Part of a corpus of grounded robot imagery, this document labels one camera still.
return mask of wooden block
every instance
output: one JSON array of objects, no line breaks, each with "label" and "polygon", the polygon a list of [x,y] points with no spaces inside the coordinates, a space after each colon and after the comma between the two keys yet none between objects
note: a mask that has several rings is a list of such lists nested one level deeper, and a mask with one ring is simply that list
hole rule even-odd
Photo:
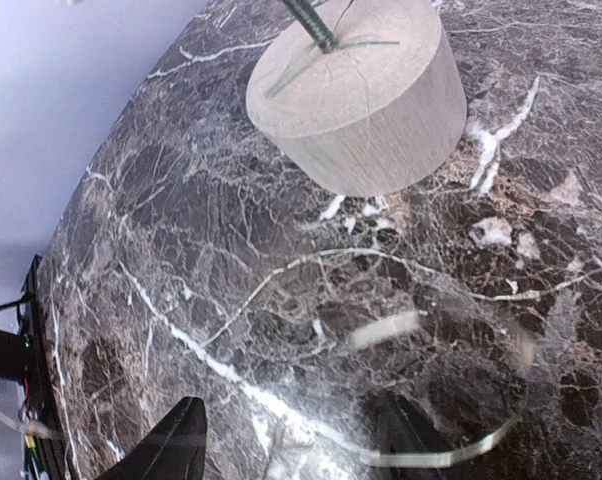
[{"label": "wooden block", "polygon": [[[317,8],[334,28],[350,0]],[[321,54],[298,22],[257,63],[246,94],[253,124],[322,187],[368,197],[434,172],[465,126],[466,98],[428,0],[355,0],[338,22],[340,48]],[[291,62],[305,68],[272,87]]]}]

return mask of marble table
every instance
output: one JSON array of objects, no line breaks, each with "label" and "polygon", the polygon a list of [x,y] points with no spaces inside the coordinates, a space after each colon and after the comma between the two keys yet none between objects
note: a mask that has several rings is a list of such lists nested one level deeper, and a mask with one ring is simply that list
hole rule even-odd
[{"label": "marble table", "polygon": [[[279,3],[209,3],[52,239],[41,300],[81,478],[184,395],[208,406],[208,479],[263,478],[281,426],[268,478],[380,478],[357,452],[377,448],[371,405],[392,391],[455,445],[526,399],[483,478],[602,479],[602,0],[434,2],[467,134],[431,178],[368,199],[321,190],[246,116],[291,21]],[[410,312],[416,330],[352,348]]]}]

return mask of marble surface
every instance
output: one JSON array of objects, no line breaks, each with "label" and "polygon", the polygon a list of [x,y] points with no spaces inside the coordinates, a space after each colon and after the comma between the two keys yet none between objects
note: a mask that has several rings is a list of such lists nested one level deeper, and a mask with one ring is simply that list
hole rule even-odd
[{"label": "marble surface", "polygon": [[[471,118],[396,195],[335,198],[251,126],[277,2],[213,0],[148,75],[39,273],[82,478],[184,395],[208,406],[208,479],[382,478],[357,455],[392,391],[455,445],[527,398],[482,478],[602,479],[602,0],[435,6]],[[417,330],[352,348],[414,311]]]}]

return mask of white wall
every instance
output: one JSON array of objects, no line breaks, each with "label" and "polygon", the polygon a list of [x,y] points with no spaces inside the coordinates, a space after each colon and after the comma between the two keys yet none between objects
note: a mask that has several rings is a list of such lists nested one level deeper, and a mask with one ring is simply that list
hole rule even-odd
[{"label": "white wall", "polygon": [[[18,298],[110,126],[204,3],[0,0],[0,303]],[[0,435],[0,480],[20,478],[14,441]]]}]

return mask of dark brown marble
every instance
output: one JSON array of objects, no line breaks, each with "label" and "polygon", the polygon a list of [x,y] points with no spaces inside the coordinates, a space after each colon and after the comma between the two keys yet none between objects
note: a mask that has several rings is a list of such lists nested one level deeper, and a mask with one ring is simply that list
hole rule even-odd
[{"label": "dark brown marble", "polygon": [[[213,0],[142,84],[40,270],[83,478],[184,395],[208,405],[209,479],[262,478],[283,418],[269,478],[379,478],[356,454],[390,390],[458,445],[527,398],[482,478],[602,480],[602,0],[436,3],[472,118],[396,195],[335,199],[251,126],[279,2]],[[347,348],[415,309],[419,330]]]}]

